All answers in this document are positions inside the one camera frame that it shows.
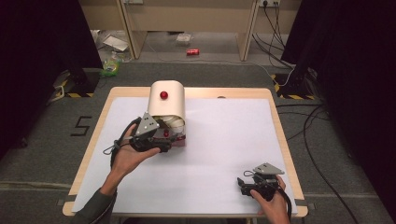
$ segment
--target human hand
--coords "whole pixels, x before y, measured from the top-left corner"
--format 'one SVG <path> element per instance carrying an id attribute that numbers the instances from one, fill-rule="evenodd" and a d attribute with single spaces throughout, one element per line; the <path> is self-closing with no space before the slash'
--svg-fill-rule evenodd
<path id="1" fill-rule="evenodd" d="M 133 124 L 128 129 L 124 137 L 130 136 L 135 127 L 136 124 Z M 120 146 L 121 147 L 111 167 L 110 174 L 107 176 L 104 185 L 100 189 L 100 191 L 105 195 L 113 195 L 117 186 L 126 175 L 131 173 L 142 161 L 160 152 L 158 147 L 144 152 L 138 152 L 131 147 L 129 140 L 122 140 L 120 142 Z"/>
<path id="2" fill-rule="evenodd" d="M 283 182 L 283 179 L 277 175 L 276 176 L 279 181 L 279 186 L 285 190 L 286 184 Z M 287 204 L 283 196 L 276 191 L 274 194 L 274 198 L 267 202 L 259 192 L 252 189 L 250 191 L 251 196 L 260 204 L 261 210 L 258 212 L 258 215 L 266 215 L 268 220 L 271 223 L 290 223 L 288 212 L 287 212 Z"/>

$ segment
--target power outlet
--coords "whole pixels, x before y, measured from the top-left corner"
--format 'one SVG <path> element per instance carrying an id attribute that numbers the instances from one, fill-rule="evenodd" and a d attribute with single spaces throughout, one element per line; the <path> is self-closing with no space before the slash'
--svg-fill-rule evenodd
<path id="1" fill-rule="evenodd" d="M 260 0 L 259 6 L 264 7 L 264 2 L 267 2 L 267 7 L 279 7 L 280 0 Z"/>

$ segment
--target white paper sheet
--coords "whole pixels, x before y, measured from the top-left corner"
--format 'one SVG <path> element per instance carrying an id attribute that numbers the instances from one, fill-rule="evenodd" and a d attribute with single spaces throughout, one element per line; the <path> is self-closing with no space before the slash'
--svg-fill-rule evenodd
<path id="1" fill-rule="evenodd" d="M 102 186 L 110 167 L 103 150 L 133 119 L 143 116 L 149 98 L 116 98 L 82 181 L 73 212 Z M 186 146 L 142 162 L 118 188 L 114 213 L 227 215 L 256 214 L 259 205 L 241 194 L 236 178 L 269 162 L 286 172 L 270 106 L 265 99 L 186 99 Z M 286 193 L 297 213 L 286 175 Z"/>

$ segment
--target can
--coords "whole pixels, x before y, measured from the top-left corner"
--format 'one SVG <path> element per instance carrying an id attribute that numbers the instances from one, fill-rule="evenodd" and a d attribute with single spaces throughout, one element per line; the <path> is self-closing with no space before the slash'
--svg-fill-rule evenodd
<path id="1" fill-rule="evenodd" d="M 199 49 L 187 49 L 187 55 L 199 55 Z"/>

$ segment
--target sleeve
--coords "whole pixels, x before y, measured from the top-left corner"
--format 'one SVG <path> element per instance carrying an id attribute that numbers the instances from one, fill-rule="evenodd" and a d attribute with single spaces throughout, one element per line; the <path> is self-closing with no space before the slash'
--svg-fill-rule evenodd
<path id="1" fill-rule="evenodd" d="M 85 206 L 76 212 L 71 223 L 110 223 L 111 212 L 116 202 L 117 192 L 113 196 L 107 196 L 97 190 Z"/>

